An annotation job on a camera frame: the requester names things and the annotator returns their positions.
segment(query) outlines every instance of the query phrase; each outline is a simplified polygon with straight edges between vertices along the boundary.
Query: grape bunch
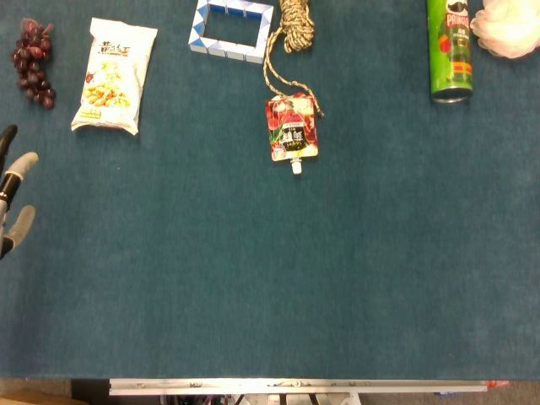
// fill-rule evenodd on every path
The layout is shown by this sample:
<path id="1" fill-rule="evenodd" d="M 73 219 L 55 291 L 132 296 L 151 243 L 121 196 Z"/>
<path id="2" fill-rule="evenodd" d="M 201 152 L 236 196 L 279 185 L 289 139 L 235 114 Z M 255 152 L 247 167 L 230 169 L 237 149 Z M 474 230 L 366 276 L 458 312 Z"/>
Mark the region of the grape bunch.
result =
<path id="1" fill-rule="evenodd" d="M 49 34 L 52 28 L 52 24 L 43 28 L 33 19 L 23 19 L 17 49 L 11 54 L 11 60 L 19 72 L 19 88 L 26 93 L 29 100 L 49 110 L 54 108 L 57 93 L 47 81 L 41 63 L 51 59 L 52 44 Z"/>

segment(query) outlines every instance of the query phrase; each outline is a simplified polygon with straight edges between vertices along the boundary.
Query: floor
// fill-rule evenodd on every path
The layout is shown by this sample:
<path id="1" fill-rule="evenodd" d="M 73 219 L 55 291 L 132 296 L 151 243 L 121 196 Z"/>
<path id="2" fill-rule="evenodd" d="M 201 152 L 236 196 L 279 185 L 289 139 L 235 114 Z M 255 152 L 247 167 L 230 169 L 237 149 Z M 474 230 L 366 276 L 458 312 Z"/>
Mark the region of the floor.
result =
<path id="1" fill-rule="evenodd" d="M 107 381 L 25 380 L 0 379 L 0 395 L 21 389 L 37 390 L 61 396 L 70 396 L 102 405 L 107 398 Z M 441 398 L 433 394 L 377 394 L 360 396 L 362 405 L 540 405 L 540 382 L 514 382 L 511 386 L 484 393 L 461 394 Z M 150 404 L 144 398 L 111 399 L 109 404 Z"/>

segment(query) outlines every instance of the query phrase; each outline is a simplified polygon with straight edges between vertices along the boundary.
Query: white snack bag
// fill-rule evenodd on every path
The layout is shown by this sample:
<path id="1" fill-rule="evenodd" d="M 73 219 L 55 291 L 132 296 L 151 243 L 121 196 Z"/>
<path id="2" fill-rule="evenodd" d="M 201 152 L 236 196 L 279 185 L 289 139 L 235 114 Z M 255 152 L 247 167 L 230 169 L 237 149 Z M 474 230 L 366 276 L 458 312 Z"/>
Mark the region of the white snack bag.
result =
<path id="1" fill-rule="evenodd" d="M 146 70 L 158 31 L 119 21 L 92 19 L 94 37 L 74 131 L 85 125 L 138 133 Z"/>

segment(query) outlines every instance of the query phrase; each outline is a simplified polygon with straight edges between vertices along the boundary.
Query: pringles logo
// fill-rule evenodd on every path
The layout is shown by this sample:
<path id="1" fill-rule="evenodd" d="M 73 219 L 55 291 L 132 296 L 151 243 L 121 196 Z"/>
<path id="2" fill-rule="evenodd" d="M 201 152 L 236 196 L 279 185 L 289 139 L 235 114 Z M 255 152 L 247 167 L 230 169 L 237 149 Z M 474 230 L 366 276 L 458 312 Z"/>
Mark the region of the pringles logo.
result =
<path id="1" fill-rule="evenodd" d="M 469 18 L 465 15 L 446 14 L 446 28 L 453 28 L 457 26 L 469 26 Z"/>

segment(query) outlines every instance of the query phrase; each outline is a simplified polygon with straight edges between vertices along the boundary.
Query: grape stem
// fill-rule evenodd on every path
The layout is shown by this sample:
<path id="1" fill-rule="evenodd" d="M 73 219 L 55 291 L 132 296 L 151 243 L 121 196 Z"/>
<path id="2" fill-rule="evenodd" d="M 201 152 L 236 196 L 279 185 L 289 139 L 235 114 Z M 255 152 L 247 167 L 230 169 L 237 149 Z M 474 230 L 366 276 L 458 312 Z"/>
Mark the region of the grape stem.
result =
<path id="1" fill-rule="evenodd" d="M 43 35 L 48 35 L 54 28 L 53 24 L 48 24 L 47 27 L 43 30 Z"/>

